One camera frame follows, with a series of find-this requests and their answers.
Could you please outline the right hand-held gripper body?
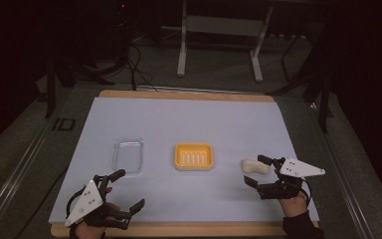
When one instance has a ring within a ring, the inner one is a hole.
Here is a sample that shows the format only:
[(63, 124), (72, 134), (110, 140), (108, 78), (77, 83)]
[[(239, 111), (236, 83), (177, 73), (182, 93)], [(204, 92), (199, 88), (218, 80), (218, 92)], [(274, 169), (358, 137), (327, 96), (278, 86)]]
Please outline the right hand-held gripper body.
[(259, 184), (257, 190), (262, 199), (290, 199), (301, 192), (306, 177), (324, 175), (325, 170), (294, 158), (272, 158), (278, 180), (271, 184)]

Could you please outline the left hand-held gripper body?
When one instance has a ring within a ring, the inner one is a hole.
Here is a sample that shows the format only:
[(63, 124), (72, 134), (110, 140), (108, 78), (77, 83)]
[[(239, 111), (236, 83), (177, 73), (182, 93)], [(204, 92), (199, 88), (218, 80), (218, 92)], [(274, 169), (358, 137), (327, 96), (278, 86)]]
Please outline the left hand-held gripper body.
[[(65, 225), (73, 227), (81, 221), (90, 226), (108, 227), (126, 230), (130, 220), (128, 212), (116, 211), (106, 204), (106, 190), (110, 182), (109, 175), (95, 175), (80, 191), (76, 192), (67, 204)], [(106, 219), (113, 216), (115, 220)]]

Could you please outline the cream soap bar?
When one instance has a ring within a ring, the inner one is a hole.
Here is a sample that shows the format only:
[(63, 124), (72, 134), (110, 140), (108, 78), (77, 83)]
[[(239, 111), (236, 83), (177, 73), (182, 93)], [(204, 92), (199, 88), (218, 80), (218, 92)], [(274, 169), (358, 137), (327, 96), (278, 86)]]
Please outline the cream soap bar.
[(271, 168), (257, 160), (243, 159), (242, 160), (242, 169), (246, 173), (260, 173), (260, 174), (269, 174)]

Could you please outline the person's left hand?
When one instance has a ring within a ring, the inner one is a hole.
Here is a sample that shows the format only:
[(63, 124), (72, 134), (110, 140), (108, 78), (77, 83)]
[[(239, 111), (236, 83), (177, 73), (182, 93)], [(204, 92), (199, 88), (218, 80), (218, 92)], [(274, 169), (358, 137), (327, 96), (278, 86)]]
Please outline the person's left hand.
[[(106, 190), (107, 193), (112, 192), (112, 187), (109, 187)], [(111, 207), (114, 210), (120, 210), (120, 207), (111, 203), (107, 202), (106, 203), (109, 207)], [(113, 216), (108, 216), (106, 219), (109, 220), (115, 220)], [(79, 239), (101, 239), (101, 236), (105, 233), (106, 227), (94, 227), (90, 226), (86, 222), (81, 222), (80, 224), (77, 225), (75, 229), (75, 235)]]

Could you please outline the person's right hand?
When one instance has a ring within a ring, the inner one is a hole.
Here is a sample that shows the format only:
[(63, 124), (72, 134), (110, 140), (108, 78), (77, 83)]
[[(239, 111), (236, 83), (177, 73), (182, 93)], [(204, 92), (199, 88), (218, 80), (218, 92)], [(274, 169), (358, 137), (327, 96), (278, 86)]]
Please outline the person's right hand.
[(297, 217), (307, 211), (306, 199), (303, 193), (290, 199), (279, 199), (279, 204), (285, 217)]

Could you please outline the clear plastic container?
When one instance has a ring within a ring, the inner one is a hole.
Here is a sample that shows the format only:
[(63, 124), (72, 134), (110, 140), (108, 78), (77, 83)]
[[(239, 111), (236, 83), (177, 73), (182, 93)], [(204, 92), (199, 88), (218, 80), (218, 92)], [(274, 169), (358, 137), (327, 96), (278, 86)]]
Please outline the clear plastic container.
[(114, 143), (111, 168), (124, 169), (126, 174), (138, 173), (143, 165), (143, 140), (140, 137), (121, 137)]

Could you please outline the yellow soap dish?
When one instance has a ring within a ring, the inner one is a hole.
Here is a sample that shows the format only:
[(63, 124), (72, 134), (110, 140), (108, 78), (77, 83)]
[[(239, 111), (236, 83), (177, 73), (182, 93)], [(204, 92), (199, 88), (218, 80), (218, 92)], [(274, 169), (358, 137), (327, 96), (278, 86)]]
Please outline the yellow soap dish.
[(178, 170), (210, 170), (215, 164), (212, 146), (208, 143), (178, 143), (174, 166)]

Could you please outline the black metal stand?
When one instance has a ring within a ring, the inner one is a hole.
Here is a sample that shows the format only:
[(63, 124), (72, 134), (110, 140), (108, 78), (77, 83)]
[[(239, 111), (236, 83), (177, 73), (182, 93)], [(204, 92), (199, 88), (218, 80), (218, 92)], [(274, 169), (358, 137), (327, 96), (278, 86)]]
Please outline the black metal stand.
[(40, 93), (39, 101), (47, 104), (45, 118), (48, 119), (56, 109), (56, 79), (65, 87), (75, 84), (72, 70), (101, 85), (112, 86), (112, 83), (100, 77), (97, 73), (77, 63), (75, 60), (60, 54), (50, 54), (46, 58), (46, 91)]
[(302, 94), (302, 99), (306, 103), (316, 105), (318, 109), (318, 125), (324, 133), (327, 129), (327, 111), (330, 95), (331, 77), (333, 75), (332, 63), (334, 57), (327, 53), (326, 38), (319, 34), (313, 41), (312, 48), (300, 69), (291, 77), (290, 82), (276, 90), (267, 92), (268, 96), (281, 96), (302, 85), (306, 89)]

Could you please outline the white table mat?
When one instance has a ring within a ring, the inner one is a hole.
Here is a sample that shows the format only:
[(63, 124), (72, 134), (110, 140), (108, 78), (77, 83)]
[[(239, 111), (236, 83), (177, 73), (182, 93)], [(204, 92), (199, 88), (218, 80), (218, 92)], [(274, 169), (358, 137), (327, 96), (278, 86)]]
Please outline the white table mat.
[[(143, 164), (113, 185), (107, 201), (129, 208), (143, 200), (133, 222), (268, 222), (283, 213), (245, 184), (241, 162), (260, 154), (293, 157), (295, 152), (280, 108), (275, 103), (142, 100), (94, 100), (50, 223), (66, 218), (70, 197), (94, 175), (112, 172), (119, 138), (141, 138)], [(214, 166), (180, 171), (174, 147), (181, 142), (211, 144)]]

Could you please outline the white metal stand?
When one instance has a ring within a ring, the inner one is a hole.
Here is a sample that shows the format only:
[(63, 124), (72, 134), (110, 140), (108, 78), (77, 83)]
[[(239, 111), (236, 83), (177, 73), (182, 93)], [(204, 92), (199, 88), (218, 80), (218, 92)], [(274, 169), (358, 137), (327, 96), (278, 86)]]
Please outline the white metal stand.
[(258, 83), (262, 82), (264, 77), (262, 75), (262, 68), (259, 62), (259, 54), (267, 36), (267, 30), (274, 12), (274, 7), (268, 7), (263, 20), (246, 20), (189, 15), (187, 13), (187, 5), (188, 1), (182, 0), (181, 42), (176, 75), (178, 77), (185, 76), (188, 32), (236, 35), (256, 37), (258, 39), (256, 47), (252, 49), (249, 54), (255, 81)]

